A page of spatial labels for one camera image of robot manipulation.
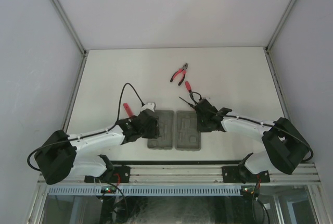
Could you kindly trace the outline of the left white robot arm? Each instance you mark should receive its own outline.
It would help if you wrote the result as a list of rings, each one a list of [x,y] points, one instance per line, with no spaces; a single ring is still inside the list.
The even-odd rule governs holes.
[[[63,130],[55,131],[35,152],[34,159],[48,185],[81,176],[109,182],[114,169],[106,151],[158,135],[158,115],[144,109],[137,116],[118,120],[114,126],[96,132],[67,135]]]

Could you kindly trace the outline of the red utility knife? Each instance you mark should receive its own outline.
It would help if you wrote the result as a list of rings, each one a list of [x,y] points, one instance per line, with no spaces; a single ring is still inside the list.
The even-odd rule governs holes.
[[[134,116],[134,113],[128,103],[123,103],[123,108],[124,108],[126,114],[128,115],[128,117]]]

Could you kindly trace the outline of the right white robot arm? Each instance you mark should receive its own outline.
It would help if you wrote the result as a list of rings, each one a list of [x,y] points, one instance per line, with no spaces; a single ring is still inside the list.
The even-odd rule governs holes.
[[[229,108],[218,110],[206,99],[201,99],[192,108],[197,114],[199,132],[238,133],[263,144],[264,151],[249,153],[238,164],[239,176],[246,182],[271,169],[290,175],[300,163],[313,158],[309,143],[287,118],[259,121]]]

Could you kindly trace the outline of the left aluminium frame post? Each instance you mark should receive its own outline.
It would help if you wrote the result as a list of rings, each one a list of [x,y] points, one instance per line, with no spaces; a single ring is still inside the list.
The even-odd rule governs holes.
[[[78,67],[78,71],[75,76],[75,83],[70,94],[69,103],[66,109],[65,117],[63,120],[62,128],[67,131],[69,127],[69,123],[71,120],[72,112],[74,109],[74,103],[78,94],[79,86],[81,83],[83,71],[85,68],[85,64],[87,61],[87,50],[85,49],[84,45],[82,44],[76,30],[74,29],[65,9],[63,8],[60,0],[49,0],[52,4],[55,12],[57,13],[60,21],[62,22],[63,26],[67,30],[67,33],[70,35],[71,40],[75,43],[76,48],[80,52],[80,64]]]

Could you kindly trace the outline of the red black screwdriver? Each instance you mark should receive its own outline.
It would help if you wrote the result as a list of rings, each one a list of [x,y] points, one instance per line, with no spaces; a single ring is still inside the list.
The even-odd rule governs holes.
[[[180,96],[179,96],[179,98],[180,98],[183,102],[185,102],[189,107],[191,107],[192,109],[194,109],[194,105],[193,105],[192,103],[186,101],[185,99],[183,99],[183,98],[180,97]]]
[[[185,86],[186,86],[186,89],[187,89],[188,93],[192,93],[193,92],[193,90],[191,88],[191,85],[190,85],[190,83],[188,81],[185,82]]]

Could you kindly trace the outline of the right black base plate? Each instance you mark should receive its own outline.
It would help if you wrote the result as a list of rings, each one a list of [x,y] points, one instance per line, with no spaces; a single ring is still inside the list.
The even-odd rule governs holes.
[[[223,166],[222,176],[224,183],[255,183],[258,179],[264,183],[271,181],[268,171],[263,171],[262,174],[252,174],[246,167],[241,166]]]

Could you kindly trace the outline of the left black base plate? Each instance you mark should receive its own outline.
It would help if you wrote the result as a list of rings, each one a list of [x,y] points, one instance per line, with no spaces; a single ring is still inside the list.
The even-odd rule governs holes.
[[[131,168],[129,166],[115,166],[113,170],[107,169],[101,176],[94,178],[93,176],[85,176],[85,183],[94,183],[106,181],[110,183],[128,183],[130,180]]]

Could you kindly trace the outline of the aluminium mounting rail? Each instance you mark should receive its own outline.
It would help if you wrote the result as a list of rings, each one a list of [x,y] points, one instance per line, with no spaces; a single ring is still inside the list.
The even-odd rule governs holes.
[[[168,164],[168,165],[125,165],[131,168],[128,184],[214,184],[224,183],[223,166],[235,164]],[[314,164],[301,164],[291,175],[277,169],[268,171],[270,182],[276,185],[319,184],[320,178]]]

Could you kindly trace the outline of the aluminium frame post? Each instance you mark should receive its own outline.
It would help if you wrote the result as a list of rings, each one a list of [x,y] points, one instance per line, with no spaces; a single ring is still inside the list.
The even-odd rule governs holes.
[[[74,29],[65,9],[63,8],[60,0],[49,0],[52,4],[55,12],[57,13],[60,21],[62,22],[63,26],[67,30],[67,33],[70,35],[71,40],[75,43],[76,48],[80,52],[80,64],[78,67],[78,71],[75,76],[75,83],[70,94],[69,103],[66,109],[65,117],[63,120],[62,128],[67,131],[69,127],[69,123],[71,120],[72,112],[74,109],[74,103],[78,94],[79,86],[81,83],[83,71],[85,68],[85,64],[87,61],[87,50],[85,49],[84,45],[82,44],[76,30]]]
[[[287,7],[285,8],[268,44],[263,48],[265,52],[266,61],[270,70],[270,74],[272,76],[272,80],[275,86],[275,90],[279,99],[280,107],[282,109],[283,115],[285,118],[291,120],[291,115],[288,110],[288,103],[285,93],[283,91],[283,86],[281,84],[281,80],[278,74],[278,70],[276,68],[275,60],[273,57],[273,47],[278,40],[280,34],[282,33],[290,15],[292,14],[293,9],[295,8],[298,0],[290,0],[288,2]]]

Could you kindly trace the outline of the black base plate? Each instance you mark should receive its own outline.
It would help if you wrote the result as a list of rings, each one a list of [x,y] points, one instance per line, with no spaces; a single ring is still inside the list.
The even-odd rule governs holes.
[[[264,183],[271,181],[268,171],[263,171],[262,174],[252,174],[246,167],[241,166],[223,166],[222,176],[224,183],[255,183],[258,179]]]
[[[85,176],[85,183],[94,183],[106,181],[110,183],[128,183],[130,180],[131,168],[129,166],[115,166],[113,170],[107,169],[101,176],[94,178],[93,176]]]

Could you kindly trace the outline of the red handled pliers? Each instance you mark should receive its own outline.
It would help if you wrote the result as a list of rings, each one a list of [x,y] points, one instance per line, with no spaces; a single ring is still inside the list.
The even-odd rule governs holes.
[[[178,83],[178,86],[181,86],[185,80],[187,74],[188,63],[185,63],[178,71],[176,71],[170,79],[170,82],[173,82],[178,75],[182,75],[182,79]]]

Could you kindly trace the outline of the grey plastic tool case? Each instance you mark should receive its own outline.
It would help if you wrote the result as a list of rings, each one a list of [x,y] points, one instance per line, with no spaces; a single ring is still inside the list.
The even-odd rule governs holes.
[[[147,140],[151,150],[199,151],[201,133],[197,129],[197,115],[194,111],[156,111],[159,123],[159,137]]]

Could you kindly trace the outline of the right aluminium frame post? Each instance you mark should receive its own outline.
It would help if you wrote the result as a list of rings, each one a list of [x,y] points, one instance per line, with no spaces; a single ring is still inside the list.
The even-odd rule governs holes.
[[[285,93],[283,91],[283,86],[281,84],[281,80],[278,74],[278,70],[276,68],[275,60],[273,57],[273,47],[278,40],[280,34],[282,33],[290,15],[292,14],[293,9],[295,8],[298,0],[290,0],[288,2],[287,7],[285,8],[268,44],[263,48],[265,52],[266,61],[270,70],[270,74],[272,76],[272,80],[275,86],[275,90],[279,99],[280,107],[282,109],[283,115],[285,118],[291,120],[291,115],[288,110],[288,103]]]

